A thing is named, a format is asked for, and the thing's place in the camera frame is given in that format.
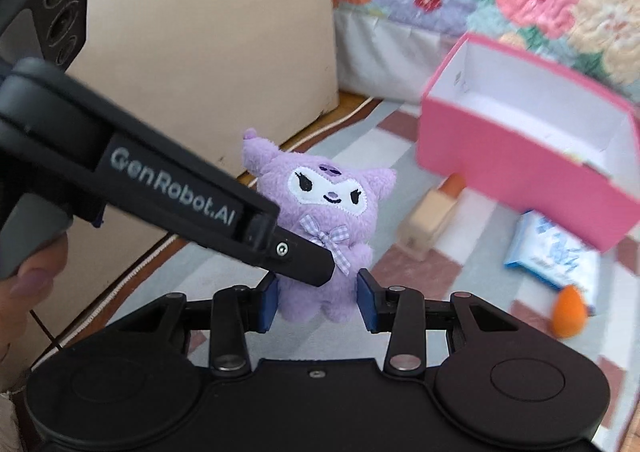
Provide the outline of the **person's left hand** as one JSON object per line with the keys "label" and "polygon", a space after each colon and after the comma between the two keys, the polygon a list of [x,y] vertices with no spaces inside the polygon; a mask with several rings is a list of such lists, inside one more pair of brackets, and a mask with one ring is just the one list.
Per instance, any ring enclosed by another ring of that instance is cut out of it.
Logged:
{"label": "person's left hand", "polygon": [[13,390],[27,368],[49,346],[32,311],[51,294],[67,261],[63,234],[26,259],[14,276],[1,281],[1,391]]}

